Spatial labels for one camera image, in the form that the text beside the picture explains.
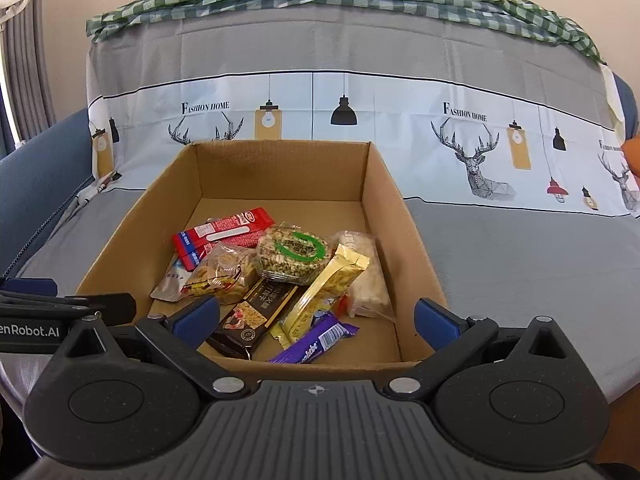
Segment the cardboard box flap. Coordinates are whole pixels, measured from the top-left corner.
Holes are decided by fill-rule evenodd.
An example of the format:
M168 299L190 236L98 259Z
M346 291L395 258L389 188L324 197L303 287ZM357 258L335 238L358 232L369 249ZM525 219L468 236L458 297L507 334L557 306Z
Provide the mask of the cardboard box flap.
M369 150L362 205L385 275L392 276L386 286L396 308L400 353L405 361L422 359L433 350L415 331L415 302L427 297L446 306L446 298L411 213L374 148Z
M185 147L142 194L100 252L77 294L128 292L146 315L181 231L201 198L196 150Z
M228 140L196 144L202 196L360 200L369 147L362 142Z

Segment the cardboard box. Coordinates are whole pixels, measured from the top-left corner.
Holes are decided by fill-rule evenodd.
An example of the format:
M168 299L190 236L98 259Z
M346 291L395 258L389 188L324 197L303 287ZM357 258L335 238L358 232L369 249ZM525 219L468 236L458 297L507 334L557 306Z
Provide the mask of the cardboard box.
M358 334L312 364L263 362L280 351L269 335L253 361L222 357L206 343L200 352L250 381L384 381L431 354L415 332L414 305L424 296L445 304L444 296L396 184L367 143L234 140L185 147L123 219L78 294L126 291L136 299L138 316L170 315L193 301L149 297L174 253L172 235L258 206L276 222L327 238L341 230L376 235L398 321L356 317Z

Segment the grey bedsheet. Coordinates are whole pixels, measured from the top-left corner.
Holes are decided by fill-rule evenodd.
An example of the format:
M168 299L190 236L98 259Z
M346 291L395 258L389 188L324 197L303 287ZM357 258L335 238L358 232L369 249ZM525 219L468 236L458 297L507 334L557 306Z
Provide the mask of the grey bedsheet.
M89 66L97 71L89 75L90 99L217 73L360 70L461 82L611 127L599 70L569 47L383 11L308 6L141 26L92 45ZM72 293L139 195L98 195L21 275L53 277ZM454 312L505 326L549 314L609 400L638 382L638 221L418 199L407 205Z

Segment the green checkered cloth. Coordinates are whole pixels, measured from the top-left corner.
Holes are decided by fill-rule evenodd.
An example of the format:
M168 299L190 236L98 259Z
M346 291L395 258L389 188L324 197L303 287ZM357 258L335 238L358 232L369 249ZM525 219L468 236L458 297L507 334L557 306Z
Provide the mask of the green checkered cloth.
M91 18L86 22L86 33L92 41L101 41L139 23L303 4L391 10L468 23L549 44L570 44L586 57L603 62L595 44L577 23L527 0L137 0Z

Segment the zipper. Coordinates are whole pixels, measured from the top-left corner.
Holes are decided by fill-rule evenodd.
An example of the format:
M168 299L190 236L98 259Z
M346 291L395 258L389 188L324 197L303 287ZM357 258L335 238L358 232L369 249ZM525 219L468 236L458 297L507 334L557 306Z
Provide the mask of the zipper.
M87 177L86 180L82 184L80 184L80 186L76 187L75 191L71 195L69 195L69 197L62 204L60 204L58 209L56 209L52 213L52 215L49 216L49 218L47 218L44 221L44 223L38 228L38 230L36 232L34 232L33 235L31 235L31 238L29 238L29 240L27 240L27 243L25 243L22 246L20 251L18 251L18 254L16 254L16 257L14 258L14 260L11 262L9 267L7 267L7 270L2 275L3 278L8 278L9 277L9 272L11 272L12 269L18 264L18 262L20 261L20 258L22 258L22 256L24 256L24 253L27 252L27 249L29 249L29 246L31 244L33 244L34 241L36 240L36 238L40 235L40 233L44 231L44 228L47 225L49 225L51 223L51 221L69 204L69 202L71 202L73 200L73 198L80 192L80 190L82 188L84 188L85 186L87 186L93 179L94 179L93 176Z

